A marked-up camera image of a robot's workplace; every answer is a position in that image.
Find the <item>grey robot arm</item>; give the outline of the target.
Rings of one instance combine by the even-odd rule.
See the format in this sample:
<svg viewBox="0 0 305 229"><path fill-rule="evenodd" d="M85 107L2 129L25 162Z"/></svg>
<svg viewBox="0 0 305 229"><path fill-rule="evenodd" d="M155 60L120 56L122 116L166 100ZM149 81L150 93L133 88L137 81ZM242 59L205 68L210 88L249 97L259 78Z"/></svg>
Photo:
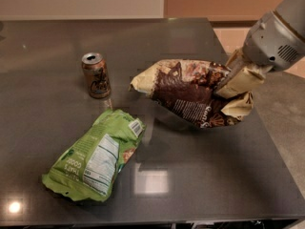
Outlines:
<svg viewBox="0 0 305 229"><path fill-rule="evenodd" d="M231 98L262 84L269 72L286 71L305 55L305 0L283 0L249 30L226 66L215 93Z"/></svg>

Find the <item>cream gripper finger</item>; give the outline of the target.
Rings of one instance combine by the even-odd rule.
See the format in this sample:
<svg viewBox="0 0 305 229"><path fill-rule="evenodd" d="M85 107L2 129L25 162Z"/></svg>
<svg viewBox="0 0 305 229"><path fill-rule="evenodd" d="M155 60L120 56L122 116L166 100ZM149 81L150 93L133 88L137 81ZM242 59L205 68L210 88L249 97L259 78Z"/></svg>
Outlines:
<svg viewBox="0 0 305 229"><path fill-rule="evenodd" d="M256 64L247 65L222 81L214 93L228 99L249 92L264 83L267 73L272 68L272 66L257 66Z"/></svg>
<svg viewBox="0 0 305 229"><path fill-rule="evenodd" d="M249 65L250 63L251 60L243 52L242 48L235 50L226 62L226 67L230 69L228 79L233 79L245 66Z"/></svg>

